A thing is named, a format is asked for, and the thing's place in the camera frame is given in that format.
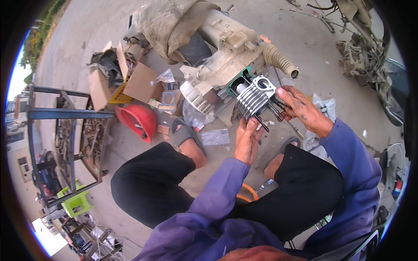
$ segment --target knee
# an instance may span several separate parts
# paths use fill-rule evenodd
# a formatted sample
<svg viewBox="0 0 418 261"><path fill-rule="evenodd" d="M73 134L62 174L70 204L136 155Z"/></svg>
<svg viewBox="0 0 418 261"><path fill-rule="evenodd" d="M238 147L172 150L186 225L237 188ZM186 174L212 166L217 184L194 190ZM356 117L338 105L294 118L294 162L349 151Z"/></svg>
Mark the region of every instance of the knee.
<svg viewBox="0 0 418 261"><path fill-rule="evenodd" d="M128 172L124 171L124 168L120 168L113 175L110 180L110 189L112 192L113 200L118 206L121 202L126 201L130 194L130 187L133 183Z"/></svg>
<svg viewBox="0 0 418 261"><path fill-rule="evenodd" d="M323 186L322 193L329 198L333 198L335 201L339 201L344 196L344 178L339 170L336 168L332 171L328 171L322 177Z"/></svg>

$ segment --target purple sleeve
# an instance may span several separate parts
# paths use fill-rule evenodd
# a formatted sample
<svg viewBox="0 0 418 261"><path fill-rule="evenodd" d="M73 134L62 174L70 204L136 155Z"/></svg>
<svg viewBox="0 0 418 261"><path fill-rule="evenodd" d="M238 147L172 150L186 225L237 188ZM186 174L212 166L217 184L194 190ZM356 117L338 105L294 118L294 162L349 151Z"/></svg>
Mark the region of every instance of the purple sleeve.
<svg viewBox="0 0 418 261"><path fill-rule="evenodd" d="M250 165L226 158L193 201L188 213L199 213L213 220L228 215L235 205L237 193L250 170Z"/></svg>
<svg viewBox="0 0 418 261"><path fill-rule="evenodd" d="M304 250L323 254L371 231L382 170L356 134L340 119L320 143L344 178L344 198L331 221L315 232Z"/></svg>
<svg viewBox="0 0 418 261"><path fill-rule="evenodd" d="M183 249L190 245L196 230L207 228L213 221L231 212L249 170L248 164L227 158L187 212L177 213L154 228L135 260L144 256L152 260L170 250Z"/></svg>

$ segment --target black shorts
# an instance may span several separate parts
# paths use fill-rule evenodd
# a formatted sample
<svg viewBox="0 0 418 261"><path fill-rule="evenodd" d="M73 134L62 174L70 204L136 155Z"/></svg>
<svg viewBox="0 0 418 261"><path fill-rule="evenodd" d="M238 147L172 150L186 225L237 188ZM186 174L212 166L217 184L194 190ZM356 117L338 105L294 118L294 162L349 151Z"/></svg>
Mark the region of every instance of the black shorts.
<svg viewBox="0 0 418 261"><path fill-rule="evenodd" d="M195 167L192 159L162 142L118 169L112 196L127 214L154 228L189 209L194 198L178 184ZM257 201L236 204L226 218L260 222L288 241L331 213L344 193L338 169L290 144L274 180L278 188Z"/></svg>

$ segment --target yellow plastic crate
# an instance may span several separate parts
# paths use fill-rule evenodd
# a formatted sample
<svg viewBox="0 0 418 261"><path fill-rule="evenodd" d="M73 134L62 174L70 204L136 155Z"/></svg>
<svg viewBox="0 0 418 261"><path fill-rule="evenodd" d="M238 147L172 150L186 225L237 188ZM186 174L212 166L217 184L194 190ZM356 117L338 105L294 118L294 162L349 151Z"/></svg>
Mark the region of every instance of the yellow plastic crate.
<svg viewBox="0 0 418 261"><path fill-rule="evenodd" d="M133 98L126 94L123 94L123 89L125 89L126 82L124 82L117 90L114 92L113 96L109 100L109 104L123 104L123 103L131 103Z"/></svg>

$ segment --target building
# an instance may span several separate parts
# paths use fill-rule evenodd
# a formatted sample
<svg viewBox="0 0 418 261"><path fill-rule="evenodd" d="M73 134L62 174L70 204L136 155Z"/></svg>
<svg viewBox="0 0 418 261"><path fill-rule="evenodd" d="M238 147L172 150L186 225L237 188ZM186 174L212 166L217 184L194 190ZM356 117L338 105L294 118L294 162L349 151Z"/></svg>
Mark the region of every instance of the building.
<svg viewBox="0 0 418 261"><path fill-rule="evenodd" d="M23 90L6 107L7 159L13 186L28 222L40 218L42 206L35 201L39 190L32 181L32 161L28 143L28 93ZM41 152L41 138L33 126L35 155Z"/></svg>

